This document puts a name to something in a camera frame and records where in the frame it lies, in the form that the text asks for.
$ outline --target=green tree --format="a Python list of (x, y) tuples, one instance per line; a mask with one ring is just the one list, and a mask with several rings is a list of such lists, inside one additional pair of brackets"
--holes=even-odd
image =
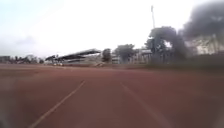
[(102, 52), (102, 61), (109, 62), (111, 60), (111, 50), (109, 48), (104, 49)]
[(153, 29), (145, 45), (152, 51), (153, 54), (166, 54), (167, 48), (165, 41), (171, 43), (175, 58), (182, 59), (186, 57), (187, 48), (184, 41), (172, 27), (160, 27)]
[(213, 38), (210, 43), (217, 42), (219, 45), (224, 45), (224, 1), (208, 2), (193, 9), (183, 34), (187, 40), (208, 36)]
[(126, 62), (134, 55), (135, 51), (133, 48), (134, 45), (132, 44), (118, 45), (118, 47), (115, 49), (115, 54)]

